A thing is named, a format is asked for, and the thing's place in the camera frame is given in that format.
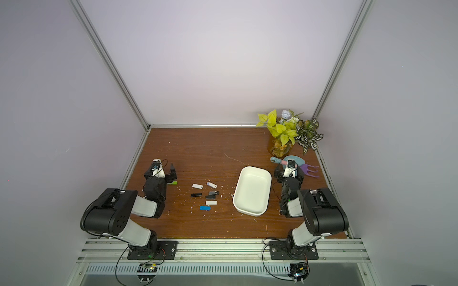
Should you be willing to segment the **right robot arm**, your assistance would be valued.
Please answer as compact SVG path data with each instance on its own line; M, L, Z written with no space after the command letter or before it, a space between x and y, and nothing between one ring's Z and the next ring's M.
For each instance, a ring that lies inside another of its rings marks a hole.
M348 230L347 214L329 188L301 188L304 176L296 163L279 163L274 177L281 184L280 214L304 220L288 232L288 252L304 251L322 238Z

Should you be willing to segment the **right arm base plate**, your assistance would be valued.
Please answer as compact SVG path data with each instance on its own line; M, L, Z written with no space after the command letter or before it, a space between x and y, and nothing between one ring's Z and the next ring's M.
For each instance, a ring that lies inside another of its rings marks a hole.
M298 247L286 241L271 240L268 242L271 260L318 260L316 244Z

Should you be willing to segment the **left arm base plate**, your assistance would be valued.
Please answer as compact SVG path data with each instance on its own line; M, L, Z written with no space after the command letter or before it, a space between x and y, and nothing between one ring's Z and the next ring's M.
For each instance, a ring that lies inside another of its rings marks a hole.
M129 245L128 260L174 260L178 241L165 240L138 247Z

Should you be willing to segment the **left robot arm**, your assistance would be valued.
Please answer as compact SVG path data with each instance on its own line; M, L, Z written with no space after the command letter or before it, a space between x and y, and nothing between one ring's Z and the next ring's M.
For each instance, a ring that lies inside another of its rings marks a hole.
M140 226L131 215L158 219L162 216L167 199L167 185L177 179L170 164L169 173L160 159L154 159L144 173L143 196L137 190L107 188L84 211L80 228L98 237L114 237L128 244L128 249L145 255L159 251L155 231Z

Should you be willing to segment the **white storage box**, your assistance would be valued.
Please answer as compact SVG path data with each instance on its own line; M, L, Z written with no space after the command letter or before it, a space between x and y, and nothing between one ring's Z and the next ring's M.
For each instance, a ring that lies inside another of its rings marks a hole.
M252 166L244 167L233 196L236 210L253 217L263 215L268 208L271 182L269 171Z

